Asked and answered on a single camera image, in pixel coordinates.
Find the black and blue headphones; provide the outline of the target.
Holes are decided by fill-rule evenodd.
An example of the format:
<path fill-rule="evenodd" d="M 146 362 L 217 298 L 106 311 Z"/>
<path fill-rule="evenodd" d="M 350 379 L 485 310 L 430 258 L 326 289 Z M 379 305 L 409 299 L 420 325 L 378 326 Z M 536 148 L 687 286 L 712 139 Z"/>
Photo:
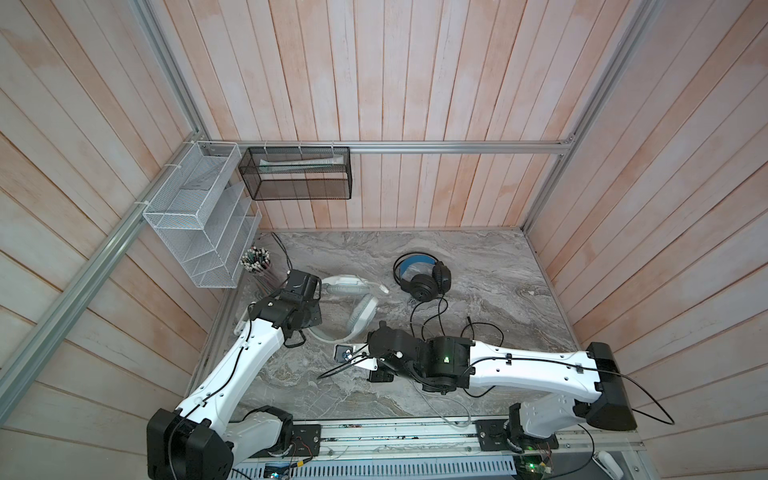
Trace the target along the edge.
<path fill-rule="evenodd" d="M 429 302 L 448 293 L 452 273 L 447 265 L 427 252 L 408 252 L 392 266 L 395 283 L 418 302 Z"/>

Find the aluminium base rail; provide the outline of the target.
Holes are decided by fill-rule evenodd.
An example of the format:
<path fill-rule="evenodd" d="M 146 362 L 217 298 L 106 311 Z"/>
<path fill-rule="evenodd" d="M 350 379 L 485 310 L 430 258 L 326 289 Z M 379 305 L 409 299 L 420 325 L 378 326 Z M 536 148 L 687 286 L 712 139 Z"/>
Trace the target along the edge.
<path fill-rule="evenodd" d="M 504 444 L 504 418 L 482 416 L 307 420 L 294 427 L 284 457 L 254 456 L 232 479 L 656 479 L 634 432 L 587 426 L 533 442 L 520 453 Z"/>

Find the white headphones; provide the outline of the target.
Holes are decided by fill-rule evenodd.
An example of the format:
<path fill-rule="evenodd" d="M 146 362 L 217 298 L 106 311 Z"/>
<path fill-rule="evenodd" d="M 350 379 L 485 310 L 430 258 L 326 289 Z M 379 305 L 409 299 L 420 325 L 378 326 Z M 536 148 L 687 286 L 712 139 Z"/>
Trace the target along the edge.
<path fill-rule="evenodd" d="M 389 294 L 385 285 L 356 275 L 326 277 L 319 306 L 328 308 L 321 323 L 330 325 L 331 335 L 321 325 L 309 327 L 308 333 L 327 344 L 349 342 L 368 328 L 380 300 Z"/>

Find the horizontal aluminium wall rail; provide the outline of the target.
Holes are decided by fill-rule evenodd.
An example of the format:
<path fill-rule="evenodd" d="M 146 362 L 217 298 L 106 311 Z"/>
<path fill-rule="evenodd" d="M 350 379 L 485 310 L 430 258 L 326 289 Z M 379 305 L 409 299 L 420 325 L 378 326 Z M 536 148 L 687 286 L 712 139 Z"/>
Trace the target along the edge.
<path fill-rule="evenodd" d="M 351 154 L 547 154 L 568 153 L 574 146 L 565 141 L 210 141 L 238 145 L 241 149 L 288 148 L 296 150 L 347 148 Z"/>

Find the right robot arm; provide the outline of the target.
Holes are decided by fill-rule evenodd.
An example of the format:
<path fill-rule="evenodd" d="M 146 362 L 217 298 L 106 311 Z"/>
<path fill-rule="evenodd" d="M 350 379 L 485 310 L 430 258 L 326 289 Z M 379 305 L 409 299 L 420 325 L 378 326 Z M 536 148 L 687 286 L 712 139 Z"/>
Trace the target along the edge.
<path fill-rule="evenodd" d="M 427 392 L 513 388 L 542 398 L 511 406 L 510 439 L 545 439 L 581 422 L 608 431 L 632 431 L 637 422 L 609 345 L 548 353 L 516 350 L 461 337 L 420 340 L 386 324 L 369 333 L 363 366 L 371 382 L 407 377 Z"/>

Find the clear cup of pencils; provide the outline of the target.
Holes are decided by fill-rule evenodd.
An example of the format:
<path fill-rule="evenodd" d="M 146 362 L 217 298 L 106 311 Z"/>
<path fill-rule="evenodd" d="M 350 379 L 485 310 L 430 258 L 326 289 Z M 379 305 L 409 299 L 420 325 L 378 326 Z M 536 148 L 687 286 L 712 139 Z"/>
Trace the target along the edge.
<path fill-rule="evenodd" d="M 281 280 L 272 267 L 271 254 L 267 249 L 255 246 L 247 248 L 240 263 L 265 291 L 271 292 L 280 286 Z"/>

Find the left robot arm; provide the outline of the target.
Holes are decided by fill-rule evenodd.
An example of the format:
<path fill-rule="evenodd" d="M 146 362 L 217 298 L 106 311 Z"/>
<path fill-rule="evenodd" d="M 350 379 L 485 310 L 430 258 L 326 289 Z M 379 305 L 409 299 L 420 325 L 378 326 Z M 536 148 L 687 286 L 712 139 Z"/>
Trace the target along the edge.
<path fill-rule="evenodd" d="M 240 421 L 232 416 L 269 358 L 293 333 L 321 322 L 321 291 L 319 277 L 293 270 L 280 288 L 246 307 L 237 340 L 201 385 L 149 420 L 149 478 L 225 479 L 258 452 L 291 451 L 293 417 L 286 411 L 262 406 Z"/>

